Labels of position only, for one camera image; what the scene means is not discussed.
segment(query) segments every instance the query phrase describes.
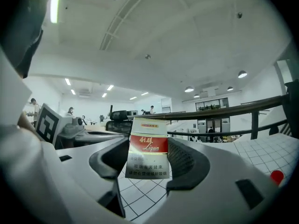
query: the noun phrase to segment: chair headrest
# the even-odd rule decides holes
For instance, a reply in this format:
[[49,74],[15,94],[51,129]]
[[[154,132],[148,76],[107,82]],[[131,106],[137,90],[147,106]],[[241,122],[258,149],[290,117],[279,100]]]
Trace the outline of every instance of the chair headrest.
[[119,120],[119,121],[126,120],[126,119],[128,119],[127,111],[125,111],[125,110],[114,111],[110,114],[110,119],[111,120]]

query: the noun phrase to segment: tiled floor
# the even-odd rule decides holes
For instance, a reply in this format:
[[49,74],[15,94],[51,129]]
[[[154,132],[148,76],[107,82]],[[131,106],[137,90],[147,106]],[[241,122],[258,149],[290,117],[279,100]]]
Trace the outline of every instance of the tiled floor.
[[[274,170],[282,171],[285,178],[281,185],[290,178],[299,157],[299,140],[283,134],[250,141],[203,144],[240,155],[248,164],[256,166],[266,175]],[[170,179],[137,180],[125,178],[125,170],[126,166],[119,175],[118,182],[126,219],[142,224],[166,200],[166,184],[172,179],[172,172]]]
[[166,200],[166,184],[169,179],[139,180],[125,178],[126,165],[118,177],[121,201],[126,219],[133,223],[145,222]]

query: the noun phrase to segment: red and white cigarette pack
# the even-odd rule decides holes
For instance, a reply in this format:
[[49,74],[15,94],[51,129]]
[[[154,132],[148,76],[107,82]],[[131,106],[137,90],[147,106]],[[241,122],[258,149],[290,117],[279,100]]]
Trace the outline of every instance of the red and white cigarette pack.
[[126,178],[169,178],[168,140],[163,120],[134,118]]

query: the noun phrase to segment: fluorescent light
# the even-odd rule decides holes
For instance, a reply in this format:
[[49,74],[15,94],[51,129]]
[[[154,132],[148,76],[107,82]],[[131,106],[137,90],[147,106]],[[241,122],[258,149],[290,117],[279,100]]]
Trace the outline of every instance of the fluorescent light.
[[241,71],[239,72],[239,74],[238,74],[238,78],[243,78],[243,77],[245,77],[245,76],[247,76],[247,72],[245,72],[245,71],[243,71],[243,70],[241,70]]
[[110,85],[107,89],[107,91],[110,91],[112,88],[114,87],[114,85]]
[[70,80],[68,78],[65,78],[65,82],[67,83],[67,85],[71,85]]
[[59,0],[51,0],[50,5],[50,19],[52,23],[57,23],[58,20],[58,4]]
[[185,92],[192,92],[194,89],[191,87],[191,86],[188,86],[186,89],[185,89]]

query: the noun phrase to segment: ceiling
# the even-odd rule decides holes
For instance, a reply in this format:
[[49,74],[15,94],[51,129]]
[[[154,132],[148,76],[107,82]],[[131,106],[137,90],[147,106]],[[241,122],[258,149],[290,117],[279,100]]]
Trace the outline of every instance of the ceiling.
[[[267,0],[60,0],[58,21],[51,24],[47,14],[47,42],[140,61],[134,63],[136,68],[146,64],[140,75],[150,69],[163,78],[165,85],[152,93],[172,96],[166,89],[171,86],[182,100],[195,93],[205,98],[210,87],[216,95],[229,86],[241,90],[277,60],[291,37]],[[248,75],[238,79],[241,70]],[[153,85],[144,82],[151,92]],[[130,79],[121,85],[140,84]],[[185,93],[189,85],[195,91]]]
[[118,101],[118,102],[135,102],[140,101],[151,96],[151,94],[144,94],[145,91],[135,91],[131,89],[121,88],[114,86],[110,91],[107,91],[109,84],[99,84],[83,80],[69,79],[71,85],[69,86],[65,79],[57,77],[45,77],[49,84],[52,85],[58,92],[62,93],[66,97],[76,97],[101,101]]

